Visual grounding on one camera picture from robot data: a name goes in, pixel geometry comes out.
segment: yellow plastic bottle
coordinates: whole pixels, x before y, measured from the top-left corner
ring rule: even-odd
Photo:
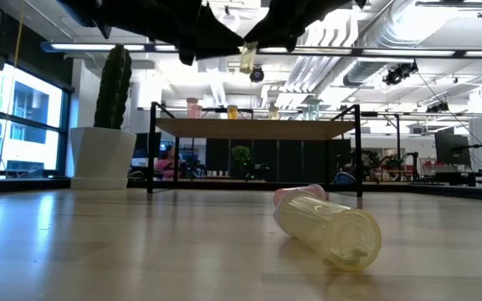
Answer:
[[[286,193],[276,208],[276,220],[284,232],[347,271],[366,268],[381,249],[381,229],[369,212],[307,191]]]
[[[229,105],[228,106],[228,119],[236,120],[238,118],[238,106]]]

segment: potted plant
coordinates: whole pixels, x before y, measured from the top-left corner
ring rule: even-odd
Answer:
[[[70,130],[74,189],[126,189],[136,135],[121,130],[131,77],[123,45],[109,53],[101,75],[94,127]]]
[[[232,176],[239,176],[241,179],[246,179],[249,173],[249,163],[250,163],[250,150],[246,146],[235,146],[232,148],[232,157],[239,165],[239,170],[241,175],[236,175],[237,172],[232,171]]]

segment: cactus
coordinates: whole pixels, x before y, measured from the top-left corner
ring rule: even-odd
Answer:
[[[117,44],[110,51],[101,73],[94,127],[121,129],[126,112],[130,77],[130,54],[123,45]]]

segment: computer monitor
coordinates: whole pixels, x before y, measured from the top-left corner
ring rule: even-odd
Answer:
[[[436,156],[439,163],[471,166],[468,138],[461,135],[436,133]]]
[[[154,158],[158,158],[161,153],[161,133],[156,133]],[[135,149],[133,150],[134,159],[148,158],[148,133],[137,134]]]

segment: shelf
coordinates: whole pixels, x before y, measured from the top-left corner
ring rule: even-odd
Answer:
[[[352,121],[198,120],[159,118],[156,126],[179,138],[330,140],[354,129]]]

